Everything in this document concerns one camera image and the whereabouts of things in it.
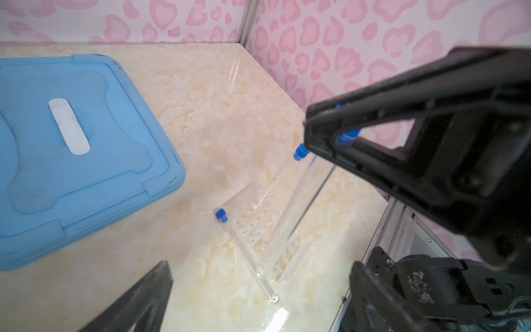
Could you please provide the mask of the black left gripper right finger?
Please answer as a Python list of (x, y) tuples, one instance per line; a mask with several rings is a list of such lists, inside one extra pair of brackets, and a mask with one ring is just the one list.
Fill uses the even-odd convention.
[(353, 264), (349, 282), (359, 331), (431, 331), (431, 322), (362, 262)]

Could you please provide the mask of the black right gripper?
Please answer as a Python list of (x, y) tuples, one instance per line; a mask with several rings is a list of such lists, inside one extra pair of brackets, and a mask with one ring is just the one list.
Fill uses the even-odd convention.
[(530, 264), (530, 50), (458, 47), (312, 105), (309, 148), (469, 239)]

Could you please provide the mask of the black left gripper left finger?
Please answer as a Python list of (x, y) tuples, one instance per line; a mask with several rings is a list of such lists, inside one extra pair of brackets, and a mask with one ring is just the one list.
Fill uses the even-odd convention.
[(160, 331), (173, 286), (161, 261), (82, 331)]

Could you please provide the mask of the clear acrylic test tube rack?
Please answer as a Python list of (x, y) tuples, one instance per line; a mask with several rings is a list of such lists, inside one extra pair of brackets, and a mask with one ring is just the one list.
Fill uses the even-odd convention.
[[(293, 193), (300, 176), (290, 175), (282, 181), (277, 189), (273, 191), (271, 198), (267, 198), (256, 208), (251, 208), (251, 198), (246, 199), (235, 209), (236, 212), (248, 212), (248, 218), (257, 221), (264, 229), (263, 238), (268, 246), (268, 240), (277, 225), (291, 194)], [(303, 256), (306, 254), (310, 240), (302, 231), (297, 228), (296, 233), (290, 239), (287, 249), (277, 260), (272, 272), (269, 274), (269, 281), (285, 282), (289, 280), (300, 265)]]

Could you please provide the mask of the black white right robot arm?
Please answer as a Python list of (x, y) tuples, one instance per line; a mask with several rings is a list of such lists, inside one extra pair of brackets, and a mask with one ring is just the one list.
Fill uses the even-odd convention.
[(339, 331), (530, 329), (530, 50), (459, 46), (309, 106), (304, 145), (466, 238), (477, 260), (376, 239)]

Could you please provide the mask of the blue capped test tube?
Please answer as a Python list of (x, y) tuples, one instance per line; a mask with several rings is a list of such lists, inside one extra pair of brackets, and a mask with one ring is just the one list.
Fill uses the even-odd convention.
[(302, 161), (309, 155), (309, 151), (301, 143), (291, 157), (281, 166), (265, 187), (258, 183), (251, 182), (237, 192), (228, 201), (222, 204), (215, 212), (215, 217), (222, 223), (227, 223), (229, 217), (235, 215), (235, 209), (246, 199), (251, 198), (251, 208), (257, 208), (267, 198), (271, 198), (272, 191), (275, 190), (282, 181), (290, 175)]
[(254, 220), (248, 218), (248, 212), (229, 212), (228, 209), (217, 208), (214, 216), (232, 240), (238, 252), (242, 255), (246, 266), (254, 279), (259, 283), (268, 302), (277, 304), (279, 296), (272, 287), (268, 277), (261, 268), (261, 255), (265, 252), (266, 243), (263, 238), (264, 229)]
[(268, 240), (264, 256), (261, 258), (261, 268), (267, 277), (272, 272), (277, 260), (287, 249), (290, 239), (296, 233), (298, 226), (335, 169), (335, 164), (329, 163), (310, 151), (306, 136), (303, 136), (303, 139), (304, 147), (309, 151), (309, 155), (290, 174), (300, 176), (300, 179), (275, 226), (271, 238)]

